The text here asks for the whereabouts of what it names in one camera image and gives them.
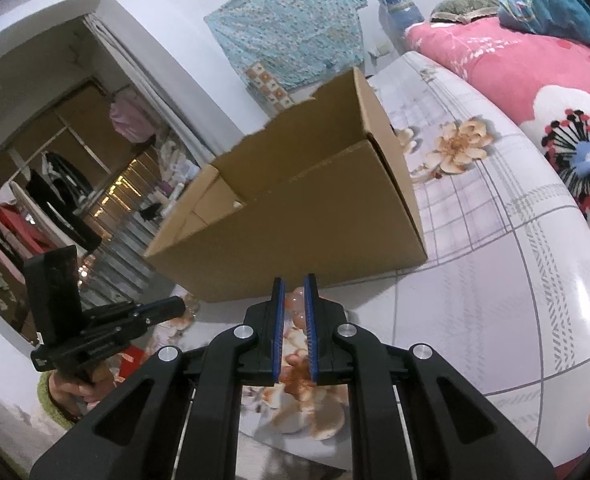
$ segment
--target pink garment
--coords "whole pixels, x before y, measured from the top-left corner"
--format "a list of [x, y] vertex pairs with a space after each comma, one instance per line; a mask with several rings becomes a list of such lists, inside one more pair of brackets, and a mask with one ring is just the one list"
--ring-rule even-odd
[[8, 272], [10, 272], [12, 274], [12, 276], [18, 281], [20, 282], [22, 285], [25, 284], [24, 282], [24, 276], [22, 275], [21, 272], [19, 272], [19, 270], [17, 269], [17, 267], [14, 266], [14, 263], [12, 263], [11, 260], [8, 259], [8, 256], [6, 256], [2, 250], [0, 249], [0, 263], [6, 268], [8, 269]]
[[118, 96], [110, 105], [110, 120], [115, 131], [130, 142], [144, 142], [155, 134], [155, 126], [130, 98]]
[[1, 220], [0, 232], [4, 237], [4, 240], [6, 240], [6, 242], [8, 242], [8, 245], [10, 245], [15, 251], [17, 251], [17, 254], [19, 254], [19, 256], [21, 256], [24, 260], [32, 258], [32, 253], [25, 246], [22, 245], [22, 243], [16, 238], [14, 234], [12, 234], [8, 230], [8, 228], [4, 224], [2, 224]]
[[444, 24], [408, 28], [409, 46], [467, 81], [518, 126], [534, 119], [533, 104], [545, 86], [590, 94], [587, 46], [502, 28], [498, 18], [435, 25]]

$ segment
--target floral blanket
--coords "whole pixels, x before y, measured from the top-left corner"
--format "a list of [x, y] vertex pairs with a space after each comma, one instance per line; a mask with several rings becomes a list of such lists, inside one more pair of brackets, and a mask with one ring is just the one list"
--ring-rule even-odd
[[590, 227], [590, 48], [507, 30], [497, 18], [444, 25], [410, 27], [409, 45], [459, 75], [520, 126]]

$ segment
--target blue patterned towel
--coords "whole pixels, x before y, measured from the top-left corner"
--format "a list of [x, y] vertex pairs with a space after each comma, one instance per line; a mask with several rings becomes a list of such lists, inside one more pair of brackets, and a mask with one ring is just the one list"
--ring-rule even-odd
[[205, 21], [235, 71], [261, 60], [287, 90], [363, 61], [366, 0], [231, 0]]

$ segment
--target red garment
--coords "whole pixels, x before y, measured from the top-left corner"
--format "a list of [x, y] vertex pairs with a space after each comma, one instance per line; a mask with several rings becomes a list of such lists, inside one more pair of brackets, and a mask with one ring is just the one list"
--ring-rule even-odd
[[128, 379], [140, 366], [141, 360], [144, 358], [144, 352], [134, 346], [129, 346], [121, 355], [120, 374], [117, 376], [117, 382], [121, 383]]
[[32, 254], [42, 254], [55, 248], [44, 233], [22, 217], [14, 205], [0, 205], [0, 221]]

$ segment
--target clothes rack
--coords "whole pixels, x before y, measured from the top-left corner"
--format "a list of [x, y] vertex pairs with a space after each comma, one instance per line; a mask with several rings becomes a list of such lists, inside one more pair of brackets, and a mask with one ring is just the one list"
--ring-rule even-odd
[[[131, 85], [118, 89], [110, 96], [103, 93], [105, 98], [110, 99], [128, 88], [132, 88]], [[92, 308], [115, 301], [137, 301], [155, 272], [142, 255], [157, 234], [159, 222], [141, 219], [138, 211], [153, 203], [151, 197], [159, 183], [159, 176], [155, 175], [157, 158], [151, 156], [150, 147], [145, 146], [132, 154], [127, 165], [116, 171], [110, 170], [70, 122], [54, 108], [52, 111], [61, 127], [35, 152], [23, 159], [14, 148], [6, 149], [17, 169], [4, 185], [16, 181], [59, 136], [70, 133], [80, 149], [85, 150], [105, 173], [97, 188], [75, 212], [102, 236], [99, 248], [80, 261], [78, 286], [82, 306]]]

